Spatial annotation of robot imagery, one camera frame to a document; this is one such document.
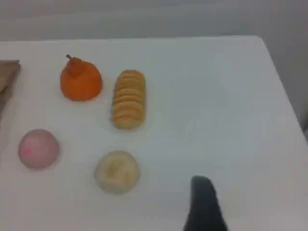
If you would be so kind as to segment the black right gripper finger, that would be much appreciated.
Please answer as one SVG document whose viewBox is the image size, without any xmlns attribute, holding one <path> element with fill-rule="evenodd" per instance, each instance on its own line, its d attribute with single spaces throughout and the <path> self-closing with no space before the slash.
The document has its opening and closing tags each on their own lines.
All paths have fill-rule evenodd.
<svg viewBox="0 0 308 231">
<path fill-rule="evenodd" d="M 191 179 L 190 210 L 185 222 L 185 231 L 227 231 L 215 187 L 205 176 Z"/>
</svg>

